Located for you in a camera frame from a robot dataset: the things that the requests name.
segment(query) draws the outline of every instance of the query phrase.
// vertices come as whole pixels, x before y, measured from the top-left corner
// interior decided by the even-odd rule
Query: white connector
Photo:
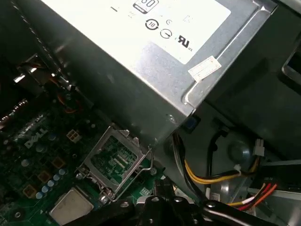
[[[263,140],[257,139],[255,142],[255,147],[253,149],[253,155],[257,156],[264,156],[264,146],[263,146]]]
[[[238,171],[238,172],[239,172],[239,175],[241,176],[241,165],[239,165],[239,164],[235,165],[235,166],[234,166],[234,169],[235,169],[236,171]]]

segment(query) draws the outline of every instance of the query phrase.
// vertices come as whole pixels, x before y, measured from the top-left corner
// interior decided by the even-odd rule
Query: chip
[[[92,211],[94,206],[76,188],[63,196],[49,215],[59,224],[65,225]]]
[[[66,163],[63,161],[63,159],[61,159],[60,157],[56,157],[53,161],[52,161],[52,165],[54,165],[54,167],[56,167],[57,169],[60,169],[61,167],[63,167]]]
[[[37,190],[32,185],[28,185],[23,190],[23,194],[25,194],[26,197],[29,199],[32,199],[33,197],[35,197],[36,193],[37,193]]]
[[[42,171],[39,175],[38,175],[38,179],[40,181],[42,181],[43,183],[48,182],[51,179],[51,175],[47,172],[47,171]]]
[[[67,133],[67,137],[74,143],[77,143],[81,139],[81,136],[73,129]]]

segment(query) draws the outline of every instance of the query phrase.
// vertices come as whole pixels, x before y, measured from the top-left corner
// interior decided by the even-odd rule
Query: wire bundle
[[[265,198],[267,198],[272,192],[276,189],[277,184],[263,184],[259,192],[251,197],[248,198],[242,202],[235,202],[235,203],[230,203],[228,204],[229,206],[236,207],[237,209],[241,211],[246,211],[252,207],[257,206],[260,202],[262,202]]]
[[[179,170],[180,172],[183,172],[185,183],[188,188],[199,198],[201,203],[208,200],[205,194],[193,183],[185,168],[185,146],[181,137],[177,133],[173,134],[173,148],[176,161],[178,161],[179,164]]]
[[[246,176],[247,177],[247,176],[252,175],[252,174],[255,173],[258,165],[259,165],[259,157],[256,158],[256,160],[254,161],[254,163],[253,163],[252,167],[250,168],[249,172],[243,172],[242,171],[241,173],[239,173],[236,170],[230,170],[230,171],[227,171],[227,172],[224,172],[224,173],[221,173],[221,174],[218,174],[218,175],[213,175],[213,176],[210,176],[210,177],[199,177],[199,176],[196,176],[192,172],[192,170],[189,167],[188,163],[185,161],[185,168],[186,168],[190,178],[194,182],[199,183],[199,184],[203,184],[203,185],[218,183],[218,182],[221,182],[221,181],[224,181],[224,180],[237,178],[239,176]]]

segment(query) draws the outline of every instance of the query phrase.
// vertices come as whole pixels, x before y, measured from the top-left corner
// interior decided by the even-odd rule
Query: orange wire
[[[274,185],[271,190],[269,190],[263,197],[261,197],[254,206],[258,205],[260,202],[262,202],[262,200],[264,200],[266,197],[268,197],[275,189],[276,189],[277,185]]]
[[[65,112],[67,113],[67,114],[72,114],[72,113],[75,113],[75,112],[77,112],[77,110],[65,110]]]
[[[65,102],[63,101],[62,97],[59,94],[57,95],[57,99],[62,105],[66,106]]]
[[[60,87],[60,85],[52,78],[49,78],[50,81],[52,81],[57,87]]]

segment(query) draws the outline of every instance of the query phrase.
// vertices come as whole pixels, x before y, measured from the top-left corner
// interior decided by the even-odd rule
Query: small sticker
[[[217,61],[217,59],[215,59],[214,56],[211,56],[191,68],[188,72],[196,82],[199,82],[216,70],[220,69],[221,66],[222,65]]]
[[[210,199],[220,202],[221,201],[221,194],[211,192]]]

